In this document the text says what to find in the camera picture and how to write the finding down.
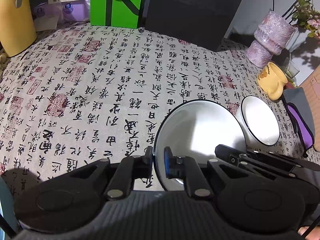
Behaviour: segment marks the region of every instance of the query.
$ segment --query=calligraphy tablecloth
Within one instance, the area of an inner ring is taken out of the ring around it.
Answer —
[[[233,114],[245,96],[262,98],[281,133],[274,147],[258,150],[301,157],[282,102],[258,87],[245,47],[229,40],[220,47],[90,23],[40,33],[8,61],[0,84],[0,174],[13,196],[100,158],[143,155],[170,110],[198,98]],[[319,162],[316,154],[310,160]],[[162,190],[154,171],[135,188]]]

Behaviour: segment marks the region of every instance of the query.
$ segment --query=green bag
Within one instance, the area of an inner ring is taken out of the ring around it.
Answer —
[[[91,0],[91,25],[137,28],[141,0]]]

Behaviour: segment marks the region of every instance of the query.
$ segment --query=yellow mug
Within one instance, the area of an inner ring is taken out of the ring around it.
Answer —
[[[282,95],[288,79],[276,64],[269,62],[258,75],[257,81],[271,100],[277,100]]]

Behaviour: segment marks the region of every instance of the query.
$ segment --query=paper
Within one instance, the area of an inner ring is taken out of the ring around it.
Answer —
[[[57,15],[50,15],[50,16],[43,16],[37,18],[33,21],[36,32],[45,31],[45,30],[55,30],[57,28],[59,16]]]

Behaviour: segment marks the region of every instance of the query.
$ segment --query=white bowl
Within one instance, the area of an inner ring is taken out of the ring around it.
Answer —
[[[192,100],[173,109],[161,123],[154,144],[155,171],[162,187],[183,190],[183,182],[165,176],[164,147],[169,146],[174,156],[190,156],[206,164],[216,158],[219,144],[246,151],[241,127],[226,108],[208,100]]]
[[[279,140],[280,130],[276,116],[260,98],[245,97],[236,111],[236,118],[249,146],[273,146]]]

